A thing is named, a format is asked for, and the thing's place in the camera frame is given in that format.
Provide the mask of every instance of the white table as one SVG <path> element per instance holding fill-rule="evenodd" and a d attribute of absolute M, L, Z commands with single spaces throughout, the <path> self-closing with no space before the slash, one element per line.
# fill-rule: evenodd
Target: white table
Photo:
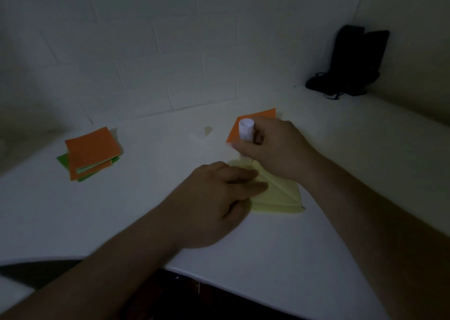
<path fill-rule="evenodd" d="M 296 88 L 106 124 L 117 126 L 125 153 L 82 183 L 69 182 L 55 157 L 64 139 L 99 126 L 54 137 L 0 176 L 0 264 L 85 257 L 195 167 L 235 159 L 224 142 L 236 117 L 271 107 L 370 187 L 450 233 L 449 128 L 370 95 L 330 101 Z M 205 126 L 213 128 L 207 137 Z M 216 245 L 184 250 L 166 268 L 306 319 L 387 319 L 321 209 L 300 192 L 305 212 L 252 213 Z"/>

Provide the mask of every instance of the dark floor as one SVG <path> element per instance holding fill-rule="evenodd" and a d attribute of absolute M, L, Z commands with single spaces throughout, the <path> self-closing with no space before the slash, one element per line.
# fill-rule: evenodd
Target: dark floor
<path fill-rule="evenodd" d="M 0 267 L 0 274 L 40 289 L 78 260 L 23 263 Z M 132 296 L 116 319 L 298 319 L 194 279 L 160 269 Z"/>

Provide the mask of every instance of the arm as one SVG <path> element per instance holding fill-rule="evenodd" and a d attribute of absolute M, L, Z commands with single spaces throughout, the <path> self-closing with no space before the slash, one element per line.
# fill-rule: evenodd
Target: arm
<path fill-rule="evenodd" d="M 257 175 L 223 162 L 195 169 L 159 206 L 0 320 L 107 319 L 180 249 L 211 245 L 238 226 L 248 198 L 267 189 L 252 181 Z"/>
<path fill-rule="evenodd" d="M 255 142 L 233 147 L 300 183 L 346 243 L 393 319 L 449 319 L 450 238 L 322 156 L 290 122 L 254 118 Z"/>

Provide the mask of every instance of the tabletop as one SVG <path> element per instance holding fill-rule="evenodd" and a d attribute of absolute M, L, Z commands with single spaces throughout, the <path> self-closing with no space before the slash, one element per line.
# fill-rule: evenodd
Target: tabletop
<path fill-rule="evenodd" d="M 371 95 L 331 101 L 293 88 L 104 124 L 124 154 L 81 183 L 69 181 L 56 157 L 65 139 L 100 126 L 20 143 L 0 173 L 0 265 L 85 257 L 197 166 L 236 159 L 225 144 L 236 117 L 273 107 L 328 158 L 450 233 L 449 128 Z M 212 128 L 207 136 L 205 127 Z M 299 188 L 303 213 L 253 212 L 219 243 L 183 250 L 166 268 L 306 319 L 388 319 L 343 241 Z"/>

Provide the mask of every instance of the folded yellow paper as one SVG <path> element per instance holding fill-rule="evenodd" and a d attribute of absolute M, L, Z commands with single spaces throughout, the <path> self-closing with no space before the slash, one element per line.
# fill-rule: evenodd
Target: folded yellow paper
<path fill-rule="evenodd" d="M 248 165 L 245 166 L 237 160 L 229 164 L 249 168 Z M 269 183 L 267 191 L 251 198 L 252 211 L 299 213 L 305 210 L 301 204 L 296 182 L 279 178 L 267 172 L 255 160 L 251 163 L 251 168 L 259 171 L 256 180 Z"/>

